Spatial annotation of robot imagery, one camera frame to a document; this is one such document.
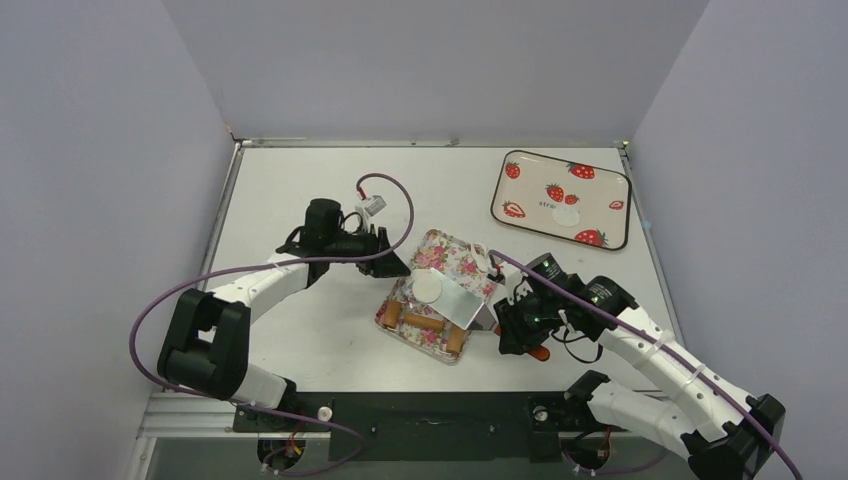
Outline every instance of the strawberry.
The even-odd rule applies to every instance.
[[[513,218],[524,218],[527,216],[524,213],[524,209],[515,202],[504,203],[504,213]]]
[[[551,200],[555,202],[561,202],[563,197],[565,197],[565,192],[562,190],[562,187],[556,183],[548,185],[545,188],[545,191],[548,192],[548,196],[551,197]]]
[[[568,171],[577,178],[585,178],[587,180],[595,178],[595,169],[589,165],[580,165],[579,163],[569,163]]]
[[[596,247],[607,246],[606,234],[600,230],[583,230],[574,239]]]
[[[521,175],[521,168],[516,162],[506,162],[506,176],[509,178],[518,178]]]

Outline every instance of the robotic arm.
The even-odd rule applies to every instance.
[[[312,200],[303,226],[292,231],[286,243],[267,261],[281,264],[294,258],[314,257],[311,263],[254,272],[208,292],[198,289],[183,292],[159,354],[159,375],[213,398],[290,410],[296,384],[248,363],[250,326],[289,295],[318,281],[330,268],[330,262],[321,258],[364,257],[389,248],[386,229],[369,227],[367,222],[385,203],[381,199],[366,199],[364,204],[357,209],[363,221],[351,233],[343,229],[338,202]],[[382,206],[371,209],[375,204]],[[394,252],[360,262],[357,267],[364,275],[376,278],[410,274]],[[199,332],[213,329],[211,342],[199,338]]]
[[[768,394],[754,398],[706,368],[609,278],[596,277],[584,284],[576,274],[565,273],[550,254],[530,262],[527,268],[636,330],[650,332],[657,340],[648,343],[529,276],[529,288],[523,295],[495,305],[502,354],[533,350],[561,327],[583,333],[627,360],[671,403],[633,392],[594,371],[587,372],[568,389],[565,395],[569,402],[588,409],[600,423],[637,433],[687,459],[700,479],[742,479],[753,477],[760,470],[771,455],[769,444],[699,374],[711,378],[739,405],[746,405],[750,416],[775,438],[780,435],[786,413],[780,402]],[[666,349],[697,366],[695,373],[690,373]]]

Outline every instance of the wall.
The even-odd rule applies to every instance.
[[[151,385],[127,355],[196,273],[232,154],[157,0],[0,7],[3,478],[120,478]],[[152,364],[164,311],[143,331]]]
[[[845,18],[839,0],[712,0],[633,141],[687,345],[785,403],[807,478],[848,474]],[[791,477],[774,457],[762,478]]]
[[[236,136],[527,144],[629,139],[707,0],[163,3]]]

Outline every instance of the white table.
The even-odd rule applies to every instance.
[[[673,328],[641,218],[633,209],[630,238],[607,252],[497,223],[489,213],[504,155],[515,148],[247,148],[237,173],[212,269],[261,263],[303,223],[312,198],[333,198],[352,211],[356,179],[383,172],[400,180],[415,202],[415,226],[398,255],[408,260],[421,237],[438,228],[482,242],[520,261],[552,252],[568,272],[585,280],[603,274],[621,284],[663,328]],[[623,171],[614,148],[521,148],[544,155]],[[395,241],[406,226],[407,207],[390,183],[363,185],[388,207],[375,223]],[[230,281],[210,281],[209,288]],[[536,391],[568,388],[587,369],[560,344],[541,363],[524,355],[500,355],[498,338],[475,332],[456,365],[444,365],[390,336],[374,313],[393,279],[362,276],[352,265],[335,265],[314,286],[289,297],[252,327],[250,361],[297,382],[300,391]],[[591,342],[572,344],[592,358]],[[592,369],[634,390],[656,390],[611,353]]]

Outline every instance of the cream-colored tray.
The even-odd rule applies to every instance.
[[[495,220],[606,250],[627,245],[630,179],[568,160],[515,150],[492,199]]]

